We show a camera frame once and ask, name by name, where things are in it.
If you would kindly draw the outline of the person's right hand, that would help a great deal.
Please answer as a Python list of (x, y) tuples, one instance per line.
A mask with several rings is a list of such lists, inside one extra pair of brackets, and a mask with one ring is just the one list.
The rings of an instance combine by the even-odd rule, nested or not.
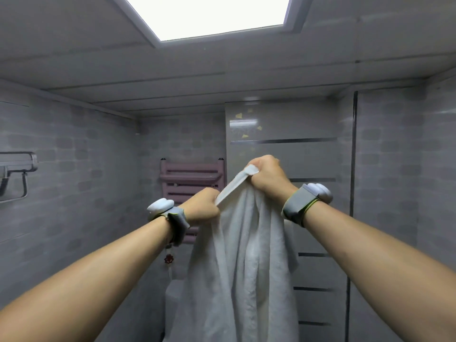
[(280, 161), (273, 155), (254, 158), (248, 165), (253, 165), (259, 170), (250, 179), (253, 186), (261, 190), (280, 207), (283, 207), (286, 201), (298, 190), (286, 176), (280, 166)]

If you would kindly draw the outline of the person's left hand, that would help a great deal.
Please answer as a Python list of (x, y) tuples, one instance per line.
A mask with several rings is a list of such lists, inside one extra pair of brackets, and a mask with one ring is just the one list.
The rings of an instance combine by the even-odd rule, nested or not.
[(181, 204), (180, 208), (184, 210), (187, 221), (191, 227), (206, 224), (214, 219), (205, 219), (205, 189)]

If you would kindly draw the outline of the white towel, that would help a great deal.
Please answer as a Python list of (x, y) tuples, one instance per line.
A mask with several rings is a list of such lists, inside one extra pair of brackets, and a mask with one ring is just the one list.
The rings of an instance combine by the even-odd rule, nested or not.
[(218, 195), (201, 227), (166, 342), (299, 342), (297, 267), (278, 209), (247, 166)]

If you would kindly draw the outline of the person's right forearm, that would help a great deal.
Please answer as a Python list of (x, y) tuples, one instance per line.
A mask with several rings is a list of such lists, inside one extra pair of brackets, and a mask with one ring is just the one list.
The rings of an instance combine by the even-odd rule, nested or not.
[(303, 225), (405, 342), (456, 342), (456, 272), (322, 201)]

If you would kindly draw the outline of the person's left forearm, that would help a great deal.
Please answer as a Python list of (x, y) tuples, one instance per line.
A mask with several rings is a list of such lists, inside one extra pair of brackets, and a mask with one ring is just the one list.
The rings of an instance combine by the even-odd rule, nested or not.
[(39, 283), (0, 311), (0, 342), (94, 342), (171, 239), (159, 217)]

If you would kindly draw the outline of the pink towel radiator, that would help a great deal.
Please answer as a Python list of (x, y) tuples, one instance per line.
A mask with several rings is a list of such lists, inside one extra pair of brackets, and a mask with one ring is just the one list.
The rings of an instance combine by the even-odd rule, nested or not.
[(178, 206), (207, 187), (221, 192), (226, 185), (225, 160), (219, 158), (214, 163), (191, 164), (162, 158), (159, 181), (162, 197)]

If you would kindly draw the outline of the grey left wrist tracker band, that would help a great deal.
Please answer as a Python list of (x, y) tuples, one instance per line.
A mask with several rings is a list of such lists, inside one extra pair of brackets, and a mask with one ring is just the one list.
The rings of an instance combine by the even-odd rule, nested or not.
[(176, 207), (173, 200), (161, 198), (147, 207), (149, 218), (154, 220), (158, 217), (165, 217), (170, 223), (173, 232), (173, 238), (170, 241), (174, 247), (179, 247), (190, 229), (185, 212), (182, 208)]

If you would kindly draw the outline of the grey wrist tracker band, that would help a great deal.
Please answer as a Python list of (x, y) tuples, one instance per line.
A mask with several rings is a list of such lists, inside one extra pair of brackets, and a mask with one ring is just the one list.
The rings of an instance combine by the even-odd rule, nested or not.
[(170, 241), (174, 247), (179, 247), (190, 229), (185, 212), (182, 208), (176, 207), (173, 200), (161, 198), (147, 207), (149, 218), (154, 220), (158, 217), (165, 217), (170, 223), (173, 232), (173, 238)]
[(317, 201), (330, 204), (333, 201), (333, 194), (324, 185), (320, 183), (303, 184), (291, 197), (285, 202), (281, 216), (294, 224), (304, 227), (304, 215), (308, 209)]

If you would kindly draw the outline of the grey right wrist tracker band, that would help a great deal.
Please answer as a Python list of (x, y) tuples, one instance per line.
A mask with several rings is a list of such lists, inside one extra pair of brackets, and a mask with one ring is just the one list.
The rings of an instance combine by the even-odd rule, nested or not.
[(304, 215), (308, 209), (317, 201), (330, 204), (333, 201), (333, 194), (324, 185), (320, 183), (303, 184), (291, 197), (285, 202), (281, 216), (294, 224), (304, 227)]

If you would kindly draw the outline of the square ceiling light panel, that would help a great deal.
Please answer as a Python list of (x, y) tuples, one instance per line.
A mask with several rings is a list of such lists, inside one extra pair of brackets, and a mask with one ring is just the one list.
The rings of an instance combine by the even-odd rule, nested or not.
[(299, 34), (313, 0), (110, 0), (155, 49)]

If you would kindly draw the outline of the metal wall towel rack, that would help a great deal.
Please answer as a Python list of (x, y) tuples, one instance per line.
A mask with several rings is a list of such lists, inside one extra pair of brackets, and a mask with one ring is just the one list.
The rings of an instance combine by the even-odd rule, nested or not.
[[(31, 151), (0, 151), (0, 204), (20, 201), (29, 193), (28, 174), (38, 170), (37, 154)], [(21, 177), (21, 195), (5, 198), (9, 182), (15, 175)]]

